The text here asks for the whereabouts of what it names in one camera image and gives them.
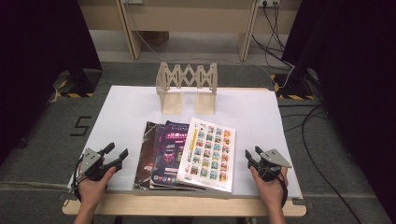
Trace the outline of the dark brown magazine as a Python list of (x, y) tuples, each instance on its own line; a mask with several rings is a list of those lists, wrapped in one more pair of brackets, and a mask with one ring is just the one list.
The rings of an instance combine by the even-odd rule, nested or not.
[(134, 178), (134, 188), (147, 190), (150, 186), (150, 179), (153, 168), (153, 153), (155, 147), (157, 124), (151, 121), (146, 123), (143, 135), (139, 161)]

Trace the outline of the person's left hand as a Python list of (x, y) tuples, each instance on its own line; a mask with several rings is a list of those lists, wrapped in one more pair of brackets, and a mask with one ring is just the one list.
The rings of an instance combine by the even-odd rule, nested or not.
[(111, 177), (116, 173), (116, 168), (111, 167), (99, 181), (92, 181), (85, 178), (79, 182), (79, 193), (82, 205), (97, 205), (101, 201), (106, 186)]

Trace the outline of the stand base with striped tape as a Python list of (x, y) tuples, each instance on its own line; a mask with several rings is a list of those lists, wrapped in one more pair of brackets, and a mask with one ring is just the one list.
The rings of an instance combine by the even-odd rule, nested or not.
[(69, 98), (92, 97), (101, 76), (101, 70), (91, 68), (83, 68), (82, 72), (77, 75), (65, 71), (63, 73), (64, 80), (58, 89), (59, 96)]
[(315, 96), (304, 77), (298, 77), (290, 70), (285, 74), (272, 74), (274, 92), (280, 99), (314, 100)]

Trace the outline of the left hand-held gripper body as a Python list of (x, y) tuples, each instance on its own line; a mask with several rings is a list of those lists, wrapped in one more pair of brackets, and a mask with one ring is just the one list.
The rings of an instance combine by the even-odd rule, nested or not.
[(99, 181), (111, 167), (116, 167), (116, 161), (104, 164), (104, 155), (109, 152), (110, 149), (94, 151), (88, 147), (85, 150), (85, 154), (82, 157), (82, 162), (78, 170), (78, 181), (81, 181), (84, 177), (87, 177), (92, 181)]

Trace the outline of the light wooden desk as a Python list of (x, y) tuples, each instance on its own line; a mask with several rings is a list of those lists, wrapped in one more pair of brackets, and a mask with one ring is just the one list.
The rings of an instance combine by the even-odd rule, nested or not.
[(260, 9), (259, 0), (78, 0), (88, 28), (122, 30), (132, 59), (140, 56), (141, 32), (234, 34), (239, 59), (248, 57), (250, 37), (270, 34), (267, 19), (277, 19), (278, 32), (287, 35), (302, 0), (280, 0)]

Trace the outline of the white table sheet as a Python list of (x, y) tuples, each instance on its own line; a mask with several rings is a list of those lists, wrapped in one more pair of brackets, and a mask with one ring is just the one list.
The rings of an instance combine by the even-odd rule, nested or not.
[(255, 147), (266, 151), (276, 149), (290, 161), (282, 119), (276, 95), (261, 89), (217, 90), (215, 113), (200, 115), (194, 112), (195, 88), (183, 91), (182, 113), (165, 115), (161, 111), (160, 97), (154, 87), (113, 86), (106, 97), (98, 118), (92, 128), (86, 146), (98, 151), (113, 143), (115, 148), (106, 161), (115, 160), (123, 150), (129, 152), (118, 171), (108, 183), (115, 192), (133, 193), (133, 184), (146, 123), (188, 123), (198, 118), (221, 126), (236, 129), (236, 152), (233, 169), (233, 191), (231, 197), (256, 197), (254, 180), (248, 169), (245, 152), (254, 159), (259, 156)]

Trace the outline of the black curtain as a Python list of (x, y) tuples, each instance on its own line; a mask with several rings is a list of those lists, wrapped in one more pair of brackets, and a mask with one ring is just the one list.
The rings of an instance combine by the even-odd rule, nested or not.
[(340, 134), (396, 223), (396, 0), (302, 0), (284, 57), (317, 72)]
[(63, 71), (100, 67), (78, 0), (0, 0), (0, 164)]

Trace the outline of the brown cardboard box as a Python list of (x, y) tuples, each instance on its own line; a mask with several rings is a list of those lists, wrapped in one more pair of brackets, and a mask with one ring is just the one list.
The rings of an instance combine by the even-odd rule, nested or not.
[(169, 40), (168, 32), (156, 32), (156, 31), (146, 31), (144, 33), (144, 38), (147, 42), (154, 45), (155, 47), (160, 47), (164, 45)]

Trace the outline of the white picture-grid magazine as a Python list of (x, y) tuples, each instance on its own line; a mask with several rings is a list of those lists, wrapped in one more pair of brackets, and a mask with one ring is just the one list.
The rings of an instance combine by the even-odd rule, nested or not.
[(235, 128), (192, 118), (177, 171), (177, 182), (231, 193), (235, 136)]

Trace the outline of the person's right hand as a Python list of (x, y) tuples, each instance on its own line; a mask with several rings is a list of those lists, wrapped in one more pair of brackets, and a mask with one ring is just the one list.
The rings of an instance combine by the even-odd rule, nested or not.
[(254, 167), (250, 167), (250, 172), (265, 207), (268, 210), (282, 208), (284, 191), (281, 182), (277, 179), (271, 182), (263, 181)]

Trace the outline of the wooden expandable book rack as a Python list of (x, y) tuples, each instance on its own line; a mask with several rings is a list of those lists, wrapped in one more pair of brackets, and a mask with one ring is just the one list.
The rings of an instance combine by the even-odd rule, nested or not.
[(173, 68), (161, 62), (156, 76), (156, 92), (160, 97), (163, 114), (181, 114), (184, 105), (184, 91), (194, 88), (194, 112), (196, 114), (214, 114), (217, 88), (218, 67), (210, 64), (208, 70), (202, 65), (193, 69), (191, 65), (182, 68), (175, 64)]

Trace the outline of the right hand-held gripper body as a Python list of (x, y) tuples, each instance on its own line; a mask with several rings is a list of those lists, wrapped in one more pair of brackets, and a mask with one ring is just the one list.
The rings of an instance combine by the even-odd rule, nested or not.
[(291, 168), (291, 164), (276, 149), (263, 151), (259, 156), (259, 167), (256, 170), (265, 182), (274, 180), (280, 174), (282, 167)]

